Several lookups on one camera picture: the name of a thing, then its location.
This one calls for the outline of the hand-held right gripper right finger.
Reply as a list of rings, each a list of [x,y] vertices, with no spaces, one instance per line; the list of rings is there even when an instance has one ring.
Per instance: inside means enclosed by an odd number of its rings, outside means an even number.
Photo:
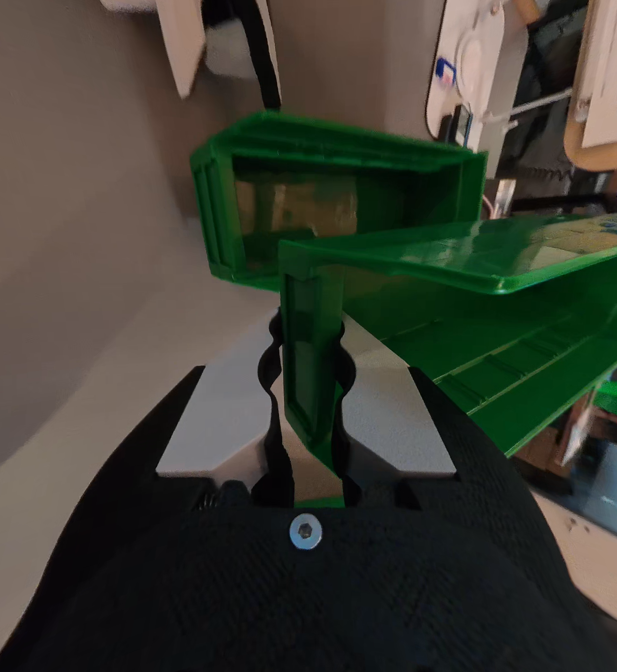
[[[347,506],[370,488],[454,479],[456,467],[409,365],[344,314],[333,350],[338,387],[332,464]]]

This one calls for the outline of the green plastic bin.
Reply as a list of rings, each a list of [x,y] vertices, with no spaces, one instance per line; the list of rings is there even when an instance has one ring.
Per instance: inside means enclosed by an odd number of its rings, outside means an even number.
[[[343,313],[506,456],[617,367],[617,213],[283,240],[278,272],[286,416],[320,457]]]
[[[278,246],[481,215],[488,153],[281,112],[214,134],[190,156],[211,274],[278,290]]]

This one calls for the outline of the black battery blue trim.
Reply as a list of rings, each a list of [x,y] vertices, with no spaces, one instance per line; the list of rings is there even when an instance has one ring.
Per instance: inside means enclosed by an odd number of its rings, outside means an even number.
[[[448,141],[459,147],[467,147],[473,118],[468,106],[456,105],[449,123]]]

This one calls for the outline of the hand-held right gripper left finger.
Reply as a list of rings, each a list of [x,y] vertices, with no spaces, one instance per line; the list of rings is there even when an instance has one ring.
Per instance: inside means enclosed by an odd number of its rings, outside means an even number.
[[[206,365],[156,467],[166,478],[246,486],[262,506],[292,507],[295,480],[273,391],[282,376],[280,309]]]

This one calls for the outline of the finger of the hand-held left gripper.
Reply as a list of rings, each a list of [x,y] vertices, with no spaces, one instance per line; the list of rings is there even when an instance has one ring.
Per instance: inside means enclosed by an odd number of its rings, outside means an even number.
[[[263,106],[267,110],[280,110],[282,92],[268,2],[241,1],[240,20],[260,87]]]
[[[181,99],[189,97],[206,42],[202,1],[156,1],[163,41]]]

